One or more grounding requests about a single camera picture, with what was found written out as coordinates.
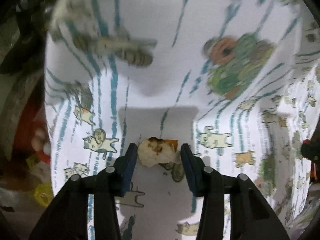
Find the white food scrap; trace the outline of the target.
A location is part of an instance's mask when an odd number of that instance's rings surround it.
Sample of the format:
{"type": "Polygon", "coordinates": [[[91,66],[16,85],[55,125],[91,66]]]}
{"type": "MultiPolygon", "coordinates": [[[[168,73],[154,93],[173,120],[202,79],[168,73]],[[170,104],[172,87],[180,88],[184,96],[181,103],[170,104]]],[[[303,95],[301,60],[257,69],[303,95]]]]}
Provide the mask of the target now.
{"type": "Polygon", "coordinates": [[[138,145],[138,159],[145,167],[169,163],[179,164],[181,158],[177,147],[178,140],[163,140],[151,137],[138,145]]]}

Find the white cat-print trash bag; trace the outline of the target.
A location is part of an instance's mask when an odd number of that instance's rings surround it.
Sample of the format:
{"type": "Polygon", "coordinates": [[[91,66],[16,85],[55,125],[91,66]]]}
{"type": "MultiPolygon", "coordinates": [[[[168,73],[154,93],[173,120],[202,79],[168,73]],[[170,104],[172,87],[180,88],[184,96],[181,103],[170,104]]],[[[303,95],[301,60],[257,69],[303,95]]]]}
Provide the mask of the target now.
{"type": "Polygon", "coordinates": [[[54,194],[131,143],[176,140],[247,174],[299,231],[301,145],[319,119],[319,24],[303,0],[58,0],[44,80],[54,194]]]}

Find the yellow container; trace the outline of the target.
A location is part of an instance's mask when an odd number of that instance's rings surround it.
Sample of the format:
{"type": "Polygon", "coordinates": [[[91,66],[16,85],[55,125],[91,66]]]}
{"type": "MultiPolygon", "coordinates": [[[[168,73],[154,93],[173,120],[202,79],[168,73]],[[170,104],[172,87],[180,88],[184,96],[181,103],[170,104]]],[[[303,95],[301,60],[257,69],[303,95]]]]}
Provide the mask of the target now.
{"type": "Polygon", "coordinates": [[[48,207],[52,202],[54,195],[50,182],[40,183],[33,191],[33,198],[42,206],[48,207]]]}

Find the red bowl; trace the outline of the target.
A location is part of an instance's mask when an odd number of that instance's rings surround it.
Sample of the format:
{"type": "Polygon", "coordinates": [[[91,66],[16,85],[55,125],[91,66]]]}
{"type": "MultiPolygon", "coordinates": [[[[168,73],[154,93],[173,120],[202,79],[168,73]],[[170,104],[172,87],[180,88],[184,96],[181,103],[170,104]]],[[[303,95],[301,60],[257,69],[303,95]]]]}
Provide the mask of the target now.
{"type": "Polygon", "coordinates": [[[12,159],[23,161],[35,155],[39,161],[49,164],[50,154],[44,152],[44,146],[48,142],[49,137],[42,102],[30,98],[17,126],[12,147],[12,159]]]}

